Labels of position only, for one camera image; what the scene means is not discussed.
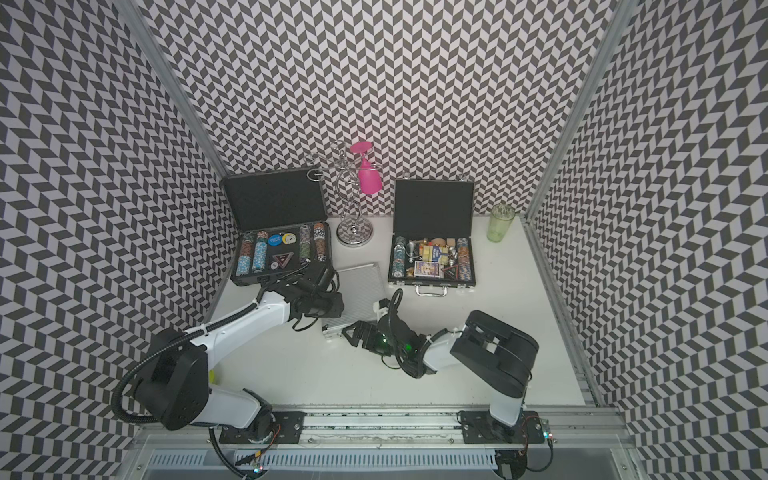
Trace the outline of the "small silver aluminium poker case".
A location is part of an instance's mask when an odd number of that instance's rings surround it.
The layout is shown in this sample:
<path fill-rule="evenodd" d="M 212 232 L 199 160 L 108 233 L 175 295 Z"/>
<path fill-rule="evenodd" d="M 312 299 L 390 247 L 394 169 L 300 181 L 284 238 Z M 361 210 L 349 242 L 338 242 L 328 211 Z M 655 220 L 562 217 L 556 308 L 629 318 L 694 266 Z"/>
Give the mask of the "small silver aluminium poker case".
<path fill-rule="evenodd" d="M 340 337 L 345 327 L 357 321 L 377 321 L 379 301 L 387 298 L 377 262 L 343 267 L 339 280 L 344 310 L 338 318 L 321 320 L 321 332 L 326 339 Z"/>

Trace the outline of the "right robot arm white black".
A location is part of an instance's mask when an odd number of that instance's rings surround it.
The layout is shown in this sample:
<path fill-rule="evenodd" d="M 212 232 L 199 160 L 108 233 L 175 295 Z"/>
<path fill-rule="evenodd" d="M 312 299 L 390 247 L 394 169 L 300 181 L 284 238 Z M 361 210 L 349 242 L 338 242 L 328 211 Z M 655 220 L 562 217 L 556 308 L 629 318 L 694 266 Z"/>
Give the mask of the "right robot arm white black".
<path fill-rule="evenodd" d="M 487 411 L 469 426 L 485 441 L 513 443 L 527 435 L 524 400 L 533 379 L 539 352 L 529 334 L 473 310 L 459 330 L 443 328 L 425 335 L 412 330 L 399 315 L 404 292 L 377 303 L 377 320 L 357 321 L 342 329 L 342 336 L 356 348 L 394 359 L 395 370 L 419 380 L 461 365 L 492 389 Z"/>

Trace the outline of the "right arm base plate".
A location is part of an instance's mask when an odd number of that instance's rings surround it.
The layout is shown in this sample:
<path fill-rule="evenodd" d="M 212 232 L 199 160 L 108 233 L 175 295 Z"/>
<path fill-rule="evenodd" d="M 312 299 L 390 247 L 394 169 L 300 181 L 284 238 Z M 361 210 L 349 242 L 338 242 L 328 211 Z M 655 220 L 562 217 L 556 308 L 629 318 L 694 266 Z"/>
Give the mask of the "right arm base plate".
<path fill-rule="evenodd" d="M 523 410 L 512 427 L 494 419 L 489 411 L 459 411 L 458 421 L 465 444 L 538 445 L 551 439 L 548 423 L 532 410 Z"/>

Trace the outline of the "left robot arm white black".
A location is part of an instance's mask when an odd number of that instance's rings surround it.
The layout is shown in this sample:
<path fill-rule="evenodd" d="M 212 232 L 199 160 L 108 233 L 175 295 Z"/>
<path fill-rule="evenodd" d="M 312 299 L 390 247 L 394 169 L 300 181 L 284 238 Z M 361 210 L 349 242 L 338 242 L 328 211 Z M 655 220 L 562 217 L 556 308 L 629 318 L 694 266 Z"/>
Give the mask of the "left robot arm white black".
<path fill-rule="evenodd" d="M 344 310 L 339 288 L 330 264 L 309 263 L 268 281 L 251 302 L 217 320 L 186 331 L 162 331 L 113 389 L 112 413 L 126 423 L 159 423 L 169 431 L 228 427 L 246 432 L 254 442 L 274 438 L 272 405 L 250 389 L 214 384 L 210 373 L 276 327 L 304 318 L 339 317 Z"/>

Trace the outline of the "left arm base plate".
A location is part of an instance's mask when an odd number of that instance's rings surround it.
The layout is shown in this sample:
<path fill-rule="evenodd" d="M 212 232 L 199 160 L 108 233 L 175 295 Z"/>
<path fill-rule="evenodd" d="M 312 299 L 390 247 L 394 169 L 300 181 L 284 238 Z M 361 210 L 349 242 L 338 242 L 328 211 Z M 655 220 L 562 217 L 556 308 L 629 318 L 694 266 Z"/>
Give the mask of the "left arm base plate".
<path fill-rule="evenodd" d="M 260 413 L 244 429 L 223 427 L 218 440 L 222 444 L 237 445 L 298 444 L 305 418 L 303 411 Z"/>

